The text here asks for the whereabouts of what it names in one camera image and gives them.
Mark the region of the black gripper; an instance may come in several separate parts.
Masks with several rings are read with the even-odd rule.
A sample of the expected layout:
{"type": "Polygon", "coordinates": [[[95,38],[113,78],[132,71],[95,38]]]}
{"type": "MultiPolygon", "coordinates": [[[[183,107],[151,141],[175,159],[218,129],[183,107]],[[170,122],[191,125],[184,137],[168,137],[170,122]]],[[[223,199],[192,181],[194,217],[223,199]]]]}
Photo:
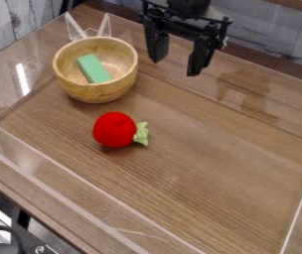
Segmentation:
{"type": "Polygon", "coordinates": [[[213,0],[142,0],[144,37],[151,61],[156,64],[168,54],[170,36],[195,37],[188,58],[187,76],[197,76],[211,62],[215,39],[223,37],[233,19],[218,11],[213,0]]]}

